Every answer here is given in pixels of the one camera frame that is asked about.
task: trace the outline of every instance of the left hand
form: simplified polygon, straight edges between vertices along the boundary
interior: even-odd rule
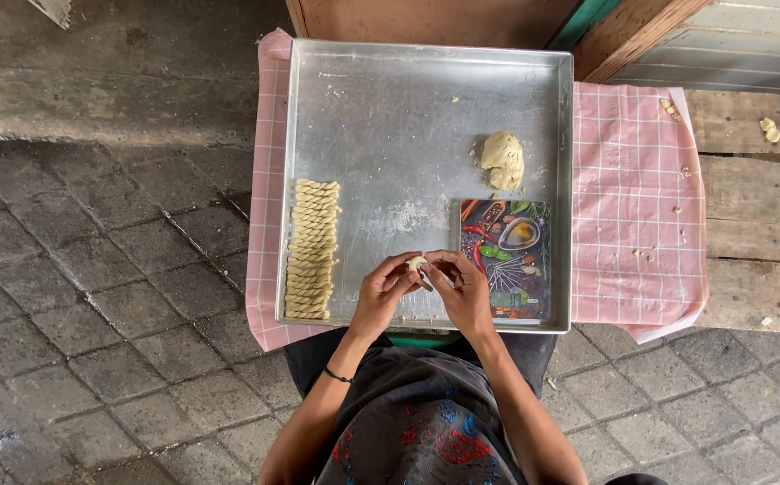
[[[411,251],[389,256],[378,268],[363,278],[357,309],[351,319],[348,333],[362,337],[370,344],[390,325],[390,318],[396,311],[396,303],[402,295],[420,288],[415,281],[420,279],[417,271],[409,271],[407,260],[422,256],[422,251]]]

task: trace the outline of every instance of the pink checkered cloth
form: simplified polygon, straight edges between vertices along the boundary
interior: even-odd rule
[[[276,321],[291,41],[277,28],[258,45],[246,313],[265,350],[331,329]],[[638,343],[691,326],[707,301],[707,240],[682,90],[575,83],[574,109],[573,321],[618,325]]]

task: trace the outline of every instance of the black bracelet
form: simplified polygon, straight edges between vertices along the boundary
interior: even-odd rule
[[[339,377],[338,375],[336,375],[336,374],[333,374],[333,373],[331,372],[331,369],[327,369],[327,366],[326,366],[326,365],[324,366],[324,373],[325,373],[325,374],[327,374],[327,375],[329,375],[329,376],[331,376],[332,378],[334,378],[334,379],[336,379],[336,380],[340,380],[341,382],[347,382],[347,383],[349,383],[349,384],[351,384],[351,383],[353,382],[353,379],[354,379],[354,378],[351,378],[351,379],[345,379],[344,377]]]

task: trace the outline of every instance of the aluminum tray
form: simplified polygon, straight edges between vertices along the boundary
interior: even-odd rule
[[[525,191],[501,198],[545,200],[552,207],[551,309],[548,320],[496,321],[496,327],[568,331],[572,82],[569,53],[295,39],[277,319],[316,323],[284,317],[295,179],[341,185],[340,262],[328,310],[331,325],[348,325],[363,276],[386,256],[459,247],[459,201],[496,192],[479,155],[483,140],[503,129],[525,149]],[[402,298],[394,318],[394,326],[453,328],[437,292]]]

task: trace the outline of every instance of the dark shirt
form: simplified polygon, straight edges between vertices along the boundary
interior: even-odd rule
[[[325,450],[319,485],[525,484],[486,373],[426,348],[363,357]],[[608,485],[667,485],[623,476]]]

